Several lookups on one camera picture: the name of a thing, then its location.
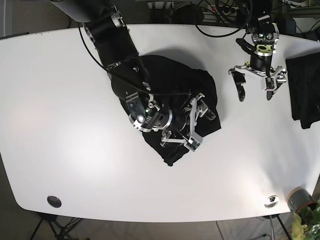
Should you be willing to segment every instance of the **white table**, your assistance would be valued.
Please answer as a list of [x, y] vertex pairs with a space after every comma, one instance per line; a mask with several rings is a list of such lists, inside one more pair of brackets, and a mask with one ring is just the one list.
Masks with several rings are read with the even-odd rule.
[[[239, 102], [228, 69], [249, 59], [236, 36], [213, 39], [188, 25], [130, 25], [141, 55], [157, 54], [213, 76], [222, 129], [168, 167], [134, 129], [107, 74], [78, 29], [0, 41], [0, 152], [24, 209], [88, 219], [196, 222], [288, 212], [287, 194], [313, 192], [320, 173], [320, 122], [291, 117], [288, 83], [271, 101], [247, 77]], [[231, 28], [203, 27], [211, 34]], [[86, 41], [94, 52], [93, 45]], [[272, 65], [320, 51], [281, 36]], [[279, 197], [267, 209], [265, 200]], [[47, 196], [56, 196], [53, 208]]]

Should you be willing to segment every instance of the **robot end effector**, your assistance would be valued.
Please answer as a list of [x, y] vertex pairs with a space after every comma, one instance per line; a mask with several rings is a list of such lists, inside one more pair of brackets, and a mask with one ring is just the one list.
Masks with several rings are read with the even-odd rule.
[[254, 45], [246, 42], [244, 37], [236, 39], [241, 48], [250, 55], [250, 61], [231, 68], [229, 74], [233, 77], [240, 102], [243, 102], [246, 96], [243, 87], [243, 84], [246, 83], [245, 74], [260, 79], [261, 88], [266, 91], [267, 100], [270, 100], [279, 87], [287, 81], [285, 68], [278, 66], [275, 69], [271, 66], [279, 41], [279, 30], [271, 17], [265, 15], [257, 19], [257, 24], [250, 28], [250, 32]]

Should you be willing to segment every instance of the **black cable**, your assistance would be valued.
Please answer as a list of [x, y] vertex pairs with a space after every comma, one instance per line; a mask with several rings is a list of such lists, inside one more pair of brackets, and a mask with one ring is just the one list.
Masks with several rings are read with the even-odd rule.
[[245, 23], [240, 27], [238, 28], [237, 30], [231, 32], [231, 33], [228, 33], [228, 34], [224, 34], [224, 35], [210, 35], [210, 34], [207, 34], [205, 33], [204, 31], [202, 31], [197, 24], [195, 24], [195, 27], [196, 29], [198, 29], [198, 31], [200, 33], [202, 33], [203, 35], [207, 36], [207, 37], [210, 37], [210, 38], [224, 38], [224, 37], [228, 37], [228, 36], [231, 36], [233, 34], [236, 34], [237, 32], [241, 31], [242, 29], [244, 29], [246, 27], [246, 25], [250, 22], [251, 20], [251, 17], [252, 17], [252, 12], [253, 12], [253, 2], [252, 0], [249, 0], [250, 1], [250, 10], [249, 10], [249, 14], [247, 15], [246, 17], [246, 20], [245, 20]]
[[139, 86], [131, 83], [131, 81], [123, 76], [120, 76], [119, 74], [117, 73], [114, 73], [114, 72], [111, 72], [109, 71], [108, 69], [106, 69], [104, 66], [102, 66], [100, 64], [100, 62], [98, 62], [96, 60], [96, 58], [92, 55], [92, 53], [90, 52], [89, 48], [87, 47], [86, 43], [85, 43], [85, 40], [84, 40], [84, 37], [82, 35], [82, 32], [81, 32], [81, 28], [80, 28], [80, 23], [78, 22], [78, 29], [79, 29], [79, 33], [80, 33], [80, 37], [81, 37], [81, 40], [82, 40], [82, 43], [85, 47], [85, 49], [87, 50], [87, 52], [89, 53], [90, 57], [95, 61], [96, 64], [98, 64], [103, 70], [105, 70], [107, 73], [115, 76], [116, 78], [118, 78], [119, 80], [123, 81], [124, 83], [128, 84], [130, 87], [134, 88], [134, 89], [137, 89], [139, 90], [140, 92], [143, 92], [145, 94], [152, 94], [154, 96], [176, 96], [176, 95], [190, 95], [189, 92], [173, 92], [173, 93], [157, 93], [157, 92], [153, 92], [153, 91], [147, 91], [147, 90], [144, 90], [142, 88], [140, 88]]
[[314, 27], [317, 25], [317, 23], [319, 23], [320, 22], [320, 20], [318, 20], [311, 28], [310, 28], [310, 30], [309, 30], [309, 33], [312, 31], [312, 29], [314, 29]]
[[69, 29], [71, 27], [71, 17], [68, 15], [68, 26], [66, 27]]

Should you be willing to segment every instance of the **floor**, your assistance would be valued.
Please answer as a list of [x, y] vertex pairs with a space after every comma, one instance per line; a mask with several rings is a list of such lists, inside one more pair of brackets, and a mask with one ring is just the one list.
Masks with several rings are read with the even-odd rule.
[[[118, 0], [118, 8], [127, 23], [147, 23], [148, 7], [145, 2]], [[12, 33], [36, 33], [64, 29], [68, 26], [68, 17], [47, 0], [12, 0]], [[320, 195], [320, 184], [315, 191]], [[36, 227], [39, 217], [32, 211], [20, 208], [13, 196], [2, 161], [0, 161], [0, 233], [6, 240], [27, 240]], [[281, 219], [288, 231], [291, 229], [292, 216], [282, 214]], [[58, 217], [61, 225], [69, 217]], [[273, 220], [276, 239], [286, 240], [280, 224]], [[263, 217], [209, 222], [191, 223], [139, 223], [115, 222], [85, 219], [70, 234], [80, 239], [91, 240], [250, 240], [263, 234], [270, 234], [270, 222]], [[55, 239], [49, 225], [43, 223], [35, 240]]]

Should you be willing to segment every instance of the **plant pot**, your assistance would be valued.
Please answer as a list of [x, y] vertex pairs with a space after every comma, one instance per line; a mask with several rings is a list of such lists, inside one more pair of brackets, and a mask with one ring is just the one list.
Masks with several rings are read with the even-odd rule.
[[287, 204], [291, 212], [300, 214], [303, 207], [309, 206], [312, 210], [316, 208], [317, 201], [315, 201], [312, 196], [302, 187], [297, 187], [292, 190], [287, 199]]

